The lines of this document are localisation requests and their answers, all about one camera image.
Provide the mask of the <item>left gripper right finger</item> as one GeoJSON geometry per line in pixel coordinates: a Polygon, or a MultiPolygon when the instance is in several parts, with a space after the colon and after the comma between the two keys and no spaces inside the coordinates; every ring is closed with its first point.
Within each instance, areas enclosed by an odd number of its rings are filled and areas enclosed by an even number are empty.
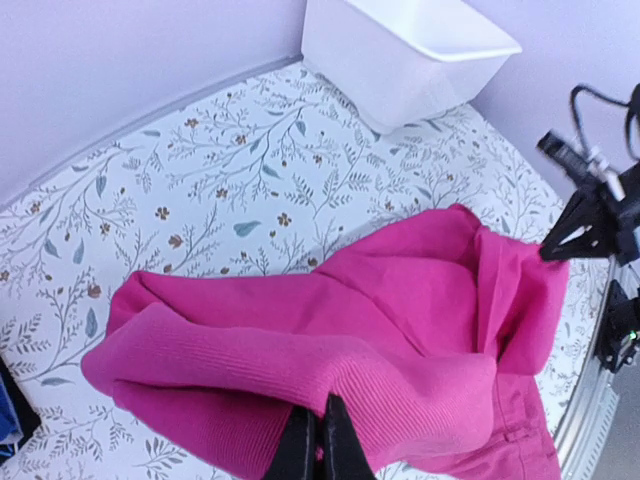
{"type": "Polygon", "coordinates": [[[355,428],[341,397],[330,394],[322,433],[321,479],[374,480],[355,428]]]}

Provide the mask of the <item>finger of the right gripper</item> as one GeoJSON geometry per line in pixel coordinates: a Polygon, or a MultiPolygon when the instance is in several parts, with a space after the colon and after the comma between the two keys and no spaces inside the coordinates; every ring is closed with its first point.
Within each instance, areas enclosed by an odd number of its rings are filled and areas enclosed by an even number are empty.
{"type": "Polygon", "coordinates": [[[622,201],[608,187],[576,190],[540,245],[546,262],[571,259],[623,260],[618,245],[622,201]]]}

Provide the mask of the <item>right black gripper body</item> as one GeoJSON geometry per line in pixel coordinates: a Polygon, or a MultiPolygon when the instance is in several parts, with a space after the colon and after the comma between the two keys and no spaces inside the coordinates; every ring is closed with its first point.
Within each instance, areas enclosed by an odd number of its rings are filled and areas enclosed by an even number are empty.
{"type": "Polygon", "coordinates": [[[612,187],[602,182],[598,187],[598,197],[605,209],[605,240],[609,252],[620,266],[639,259],[639,165],[635,164],[617,177],[624,197],[617,200],[612,187]]]}

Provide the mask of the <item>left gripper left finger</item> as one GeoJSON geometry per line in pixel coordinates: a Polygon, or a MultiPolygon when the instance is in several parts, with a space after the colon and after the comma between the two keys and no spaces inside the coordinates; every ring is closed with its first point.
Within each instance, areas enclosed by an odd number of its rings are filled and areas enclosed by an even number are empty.
{"type": "Polygon", "coordinates": [[[295,406],[290,413],[265,480],[310,480],[316,462],[315,414],[295,406]]]}

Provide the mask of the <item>pink garment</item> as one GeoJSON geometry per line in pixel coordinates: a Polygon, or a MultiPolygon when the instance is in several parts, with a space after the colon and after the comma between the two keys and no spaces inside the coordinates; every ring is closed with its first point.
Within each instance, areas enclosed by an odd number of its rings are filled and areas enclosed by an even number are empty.
{"type": "Polygon", "coordinates": [[[557,479],[535,378],[567,283],[566,263],[455,205],[305,274],[136,272],[81,369],[119,408],[243,479],[265,476],[293,413],[327,421],[334,396],[373,470],[557,479]]]}

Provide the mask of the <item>blue t-shirt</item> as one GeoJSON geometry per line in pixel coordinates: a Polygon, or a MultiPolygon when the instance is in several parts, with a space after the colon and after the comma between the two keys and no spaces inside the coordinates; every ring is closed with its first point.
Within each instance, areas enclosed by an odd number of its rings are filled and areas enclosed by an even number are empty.
{"type": "Polygon", "coordinates": [[[1,461],[11,458],[18,450],[18,444],[23,438],[23,431],[13,401],[4,380],[1,380],[1,461]]]}

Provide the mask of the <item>white plastic laundry bin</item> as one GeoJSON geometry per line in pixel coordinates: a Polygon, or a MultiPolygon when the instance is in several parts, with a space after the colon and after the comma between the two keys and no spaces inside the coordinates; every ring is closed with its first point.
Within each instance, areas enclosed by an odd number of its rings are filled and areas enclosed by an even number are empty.
{"type": "Polygon", "coordinates": [[[520,44],[464,1],[306,4],[304,64],[376,133],[473,100],[520,44]]]}

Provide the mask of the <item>floral tablecloth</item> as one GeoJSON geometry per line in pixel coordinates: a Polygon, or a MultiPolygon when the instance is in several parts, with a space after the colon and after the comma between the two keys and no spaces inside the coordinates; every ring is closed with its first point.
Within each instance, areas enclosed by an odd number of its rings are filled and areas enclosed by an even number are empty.
{"type": "MultiPolygon", "coordinates": [[[[188,105],[76,161],[1,215],[1,366],[31,423],[5,479],[243,479],[150,429],[85,378],[136,272],[305,274],[382,228],[461,205],[540,245],[563,202],[473,107],[379,134],[293,64],[188,105]]],[[[593,357],[611,273],[573,259],[535,381],[552,436],[593,357]]]]}

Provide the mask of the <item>front aluminium rail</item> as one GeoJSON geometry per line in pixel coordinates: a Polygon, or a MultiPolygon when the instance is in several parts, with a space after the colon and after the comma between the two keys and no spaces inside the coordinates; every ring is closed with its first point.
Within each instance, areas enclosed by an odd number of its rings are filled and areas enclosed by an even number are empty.
{"type": "Polygon", "coordinates": [[[622,387],[615,382],[629,373],[638,377],[636,360],[617,374],[602,367],[595,357],[585,362],[555,433],[562,479],[594,478],[621,399],[622,387]]]}

